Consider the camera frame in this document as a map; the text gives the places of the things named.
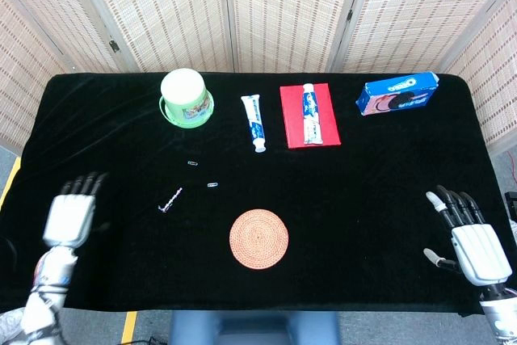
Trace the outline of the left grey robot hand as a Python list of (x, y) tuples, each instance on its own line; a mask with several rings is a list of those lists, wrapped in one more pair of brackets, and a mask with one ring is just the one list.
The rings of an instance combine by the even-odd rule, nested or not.
[(90, 172), (63, 184), (53, 198), (44, 227), (48, 247), (79, 248), (88, 238), (96, 207), (96, 196), (108, 173)]

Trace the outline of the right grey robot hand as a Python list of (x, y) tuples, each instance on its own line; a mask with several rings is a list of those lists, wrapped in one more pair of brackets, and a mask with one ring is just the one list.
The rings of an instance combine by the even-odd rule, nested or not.
[(441, 257), (429, 248), (423, 250), (426, 258), (438, 268), (463, 274), (475, 286), (504, 284), (512, 275), (511, 265), (477, 202), (465, 192), (449, 191), (441, 185), (435, 192), (428, 191), (426, 198), (443, 218), (457, 260)]

